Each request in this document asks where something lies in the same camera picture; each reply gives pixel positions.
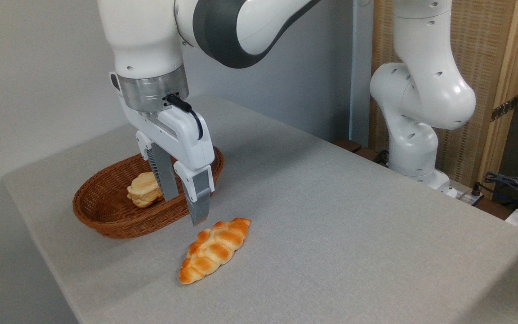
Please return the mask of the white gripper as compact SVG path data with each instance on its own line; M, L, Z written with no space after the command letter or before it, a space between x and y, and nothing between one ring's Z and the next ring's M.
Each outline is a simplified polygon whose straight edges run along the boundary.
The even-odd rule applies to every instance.
M183 185L189 213L194 226L207 220L210 211L210 195L214 192L214 180L210 164L214 161L214 149L204 118L197 113L203 127L199 127L191 113L172 105L156 113L130 109L124 98L120 103L128 121L138 130L136 143L144 160L160 187L164 200L178 197L174 170ZM174 170L170 155L177 162Z

